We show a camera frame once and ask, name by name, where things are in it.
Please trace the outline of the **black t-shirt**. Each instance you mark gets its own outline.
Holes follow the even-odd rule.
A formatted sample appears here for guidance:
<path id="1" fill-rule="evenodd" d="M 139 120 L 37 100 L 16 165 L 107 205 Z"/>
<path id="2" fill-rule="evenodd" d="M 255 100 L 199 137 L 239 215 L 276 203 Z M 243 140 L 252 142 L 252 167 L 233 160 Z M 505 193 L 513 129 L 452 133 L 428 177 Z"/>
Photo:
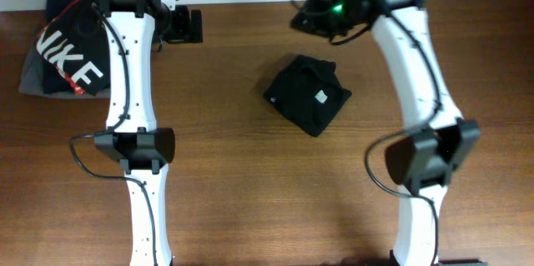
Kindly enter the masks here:
<path id="1" fill-rule="evenodd" d="M 341 86 L 336 63 L 296 56 L 264 91 L 264 99 L 312 137 L 320 136 L 352 92 Z"/>

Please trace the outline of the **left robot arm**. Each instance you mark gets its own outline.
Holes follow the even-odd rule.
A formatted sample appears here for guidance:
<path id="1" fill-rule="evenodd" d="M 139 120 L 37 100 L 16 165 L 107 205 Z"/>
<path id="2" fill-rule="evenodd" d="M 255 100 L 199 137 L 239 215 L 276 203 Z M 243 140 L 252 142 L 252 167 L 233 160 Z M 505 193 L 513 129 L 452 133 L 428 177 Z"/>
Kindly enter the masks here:
<path id="1" fill-rule="evenodd" d="M 132 265 L 172 264 L 165 184 L 174 159 L 174 132 L 157 124 L 150 58 L 154 43 L 199 43 L 202 14 L 178 0 L 97 0 L 107 34 L 110 103 L 105 129 L 93 140 L 117 163 L 131 208 Z"/>

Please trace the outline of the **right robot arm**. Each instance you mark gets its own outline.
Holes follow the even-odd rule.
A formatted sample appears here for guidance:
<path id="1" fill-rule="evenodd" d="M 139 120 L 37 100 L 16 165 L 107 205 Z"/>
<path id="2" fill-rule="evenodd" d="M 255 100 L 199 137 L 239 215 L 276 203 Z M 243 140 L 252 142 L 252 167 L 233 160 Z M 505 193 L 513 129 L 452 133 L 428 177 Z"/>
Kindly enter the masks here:
<path id="1" fill-rule="evenodd" d="M 399 201 L 398 231 L 383 264 L 437 265 L 440 210 L 453 174 L 480 139 L 442 76 L 424 0 L 306 0 L 292 27 L 340 46 L 371 33 L 395 87 L 403 127 L 373 142 L 383 148 Z"/>

